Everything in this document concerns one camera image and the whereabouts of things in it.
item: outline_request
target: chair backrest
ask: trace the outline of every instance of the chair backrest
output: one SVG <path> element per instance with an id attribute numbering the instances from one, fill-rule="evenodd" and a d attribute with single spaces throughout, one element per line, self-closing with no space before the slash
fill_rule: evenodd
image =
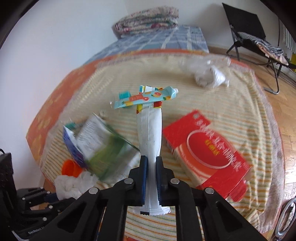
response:
<path id="1" fill-rule="evenodd" d="M 266 38 L 263 27 L 256 14 L 229 6 L 225 3 L 222 4 L 229 24 L 232 25 L 236 32 L 245 32 L 261 39 Z"/>

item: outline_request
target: crumpled plastic bag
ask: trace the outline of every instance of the crumpled plastic bag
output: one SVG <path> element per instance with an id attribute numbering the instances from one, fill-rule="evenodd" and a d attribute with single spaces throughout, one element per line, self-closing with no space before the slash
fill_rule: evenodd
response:
<path id="1" fill-rule="evenodd" d="M 82 172 L 78 177 L 57 176 L 54 181 L 57 198 L 59 200 L 71 197 L 78 199 L 83 193 L 94 187 L 97 181 L 97 176 L 91 175 L 88 171 Z"/>
<path id="2" fill-rule="evenodd" d="M 186 73 L 194 74 L 198 86 L 215 88 L 221 84 L 229 86 L 229 79 L 219 70 L 230 65 L 230 58 L 219 55 L 194 56 L 179 62 Z"/>

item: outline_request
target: bed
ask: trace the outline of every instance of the bed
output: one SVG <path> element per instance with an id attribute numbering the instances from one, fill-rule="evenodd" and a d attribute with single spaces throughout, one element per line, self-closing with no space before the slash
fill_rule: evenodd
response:
<path id="1" fill-rule="evenodd" d="M 180 93 L 190 93 L 180 94 L 180 103 L 163 104 L 163 126 L 193 109 L 201 110 L 253 166 L 246 197 L 238 203 L 228 201 L 261 233 L 272 229 L 284 189 L 281 138 L 272 108 L 254 72 L 240 62 L 232 61 L 231 69 L 225 70 L 233 84 L 213 90 L 198 88 L 178 69 L 180 59 L 206 54 L 208 48 L 201 29 L 179 26 L 122 38 L 69 73 L 44 103 L 26 137 L 46 179 L 52 183 L 61 174 L 64 160 L 71 158 L 62 140 L 64 123 L 70 118 L 79 121 L 92 112 L 98 113 L 104 108 L 108 92 L 136 93 L 140 84 L 153 86 L 161 80 L 164 86 L 173 85 Z M 127 110 L 119 119 L 110 119 L 110 123 L 137 146 L 135 113 Z M 161 156 L 176 177 L 191 183 L 164 144 Z M 108 185 L 98 182 L 97 187 L 102 189 Z M 129 208 L 126 239 L 132 238 L 175 240 L 174 209 L 167 215 L 143 218 Z"/>

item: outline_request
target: orange object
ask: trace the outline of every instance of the orange object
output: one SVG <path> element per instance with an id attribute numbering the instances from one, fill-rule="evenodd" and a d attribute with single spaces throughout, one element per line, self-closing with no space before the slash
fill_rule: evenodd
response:
<path id="1" fill-rule="evenodd" d="M 66 160 L 62 166 L 62 175 L 78 177 L 83 169 L 73 160 Z"/>

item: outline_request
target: striped curtain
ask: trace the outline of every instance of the striped curtain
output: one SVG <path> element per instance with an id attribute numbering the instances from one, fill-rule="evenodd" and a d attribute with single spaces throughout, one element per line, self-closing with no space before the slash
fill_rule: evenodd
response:
<path id="1" fill-rule="evenodd" d="M 283 25 L 283 42 L 287 46 L 288 49 L 290 49 L 293 53 L 296 53 L 296 43 L 294 39 L 292 38 L 291 34 L 287 30 L 287 28 Z"/>

